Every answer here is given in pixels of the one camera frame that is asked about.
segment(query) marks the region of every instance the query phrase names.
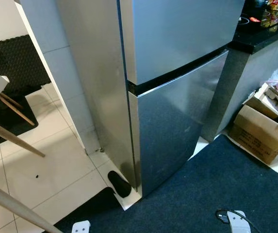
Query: cardboard box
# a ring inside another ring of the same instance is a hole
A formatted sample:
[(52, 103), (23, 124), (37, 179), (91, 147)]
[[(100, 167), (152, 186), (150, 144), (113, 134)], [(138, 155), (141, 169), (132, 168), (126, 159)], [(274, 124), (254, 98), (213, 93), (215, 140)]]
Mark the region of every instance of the cardboard box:
[(271, 94), (269, 85), (264, 83), (261, 88), (257, 92), (253, 92), (243, 104), (250, 106), (271, 119), (276, 119), (278, 118), (278, 99), (275, 96), (274, 98), (270, 98), (266, 95), (266, 92)]
[(278, 123), (244, 105), (229, 136), (266, 164), (278, 155)]

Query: stainless steel refrigerator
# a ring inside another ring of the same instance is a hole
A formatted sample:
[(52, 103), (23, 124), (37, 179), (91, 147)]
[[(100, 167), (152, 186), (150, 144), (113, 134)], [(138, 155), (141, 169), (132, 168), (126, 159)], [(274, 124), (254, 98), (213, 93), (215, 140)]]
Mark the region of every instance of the stainless steel refrigerator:
[(101, 147), (145, 196), (193, 154), (244, 0), (57, 3)]

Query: kitchen counter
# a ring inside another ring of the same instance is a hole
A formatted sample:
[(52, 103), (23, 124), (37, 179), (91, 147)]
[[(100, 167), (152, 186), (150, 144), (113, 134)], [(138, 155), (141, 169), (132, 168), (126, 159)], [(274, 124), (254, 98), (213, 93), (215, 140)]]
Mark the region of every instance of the kitchen counter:
[(278, 69), (278, 28), (276, 32), (262, 28), (237, 30), (228, 50), (208, 113), (213, 117), (209, 117), (201, 132), (208, 141), (213, 141), (234, 120), (248, 95)]
[[(255, 16), (261, 19), (260, 14), (260, 12), (252, 12), (247, 17)], [(275, 32), (273, 31), (275, 26), (262, 28), (260, 22), (255, 23), (252, 21), (246, 25), (238, 25), (233, 41), (229, 43), (229, 47), (254, 54), (278, 40), (278, 28)]]

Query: black rubber stopper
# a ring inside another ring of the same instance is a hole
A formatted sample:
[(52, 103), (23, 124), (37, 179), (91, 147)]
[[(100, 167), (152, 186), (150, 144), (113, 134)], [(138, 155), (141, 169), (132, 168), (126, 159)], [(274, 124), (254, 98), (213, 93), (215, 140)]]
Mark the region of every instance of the black rubber stopper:
[(112, 185), (114, 186), (116, 192), (122, 198), (129, 196), (131, 192), (131, 185), (118, 175), (115, 171), (110, 171), (108, 178)]

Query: black countertop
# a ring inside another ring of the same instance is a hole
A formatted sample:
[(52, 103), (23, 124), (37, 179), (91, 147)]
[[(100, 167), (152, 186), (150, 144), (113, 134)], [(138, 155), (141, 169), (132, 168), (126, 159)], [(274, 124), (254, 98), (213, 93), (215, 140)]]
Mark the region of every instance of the black countertop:
[[(259, 12), (245, 15), (247, 18), (258, 16)], [(261, 27), (260, 22), (252, 22), (246, 25), (238, 25), (229, 47), (246, 53), (254, 54), (266, 46), (278, 40), (278, 24), (269, 28)]]

